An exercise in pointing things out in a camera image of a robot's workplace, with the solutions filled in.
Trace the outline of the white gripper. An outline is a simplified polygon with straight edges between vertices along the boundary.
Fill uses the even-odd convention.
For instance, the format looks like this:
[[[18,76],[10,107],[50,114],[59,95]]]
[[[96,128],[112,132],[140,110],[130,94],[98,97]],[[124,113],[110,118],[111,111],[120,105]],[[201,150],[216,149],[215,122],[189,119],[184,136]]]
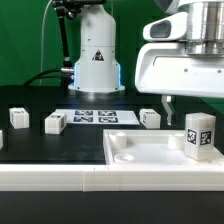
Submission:
[[[182,11],[143,28],[135,86],[163,94],[167,124],[177,125],[171,95],[224,98],[224,13]]]

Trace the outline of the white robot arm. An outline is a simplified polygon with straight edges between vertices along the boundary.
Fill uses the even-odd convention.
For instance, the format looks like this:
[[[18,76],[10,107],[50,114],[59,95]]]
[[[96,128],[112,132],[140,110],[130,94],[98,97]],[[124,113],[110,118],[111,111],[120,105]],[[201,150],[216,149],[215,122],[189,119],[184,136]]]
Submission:
[[[142,93],[224,98],[224,0],[155,0],[168,14],[143,28],[135,86]],[[88,98],[123,91],[115,59],[116,23],[85,4],[81,52],[69,90]]]

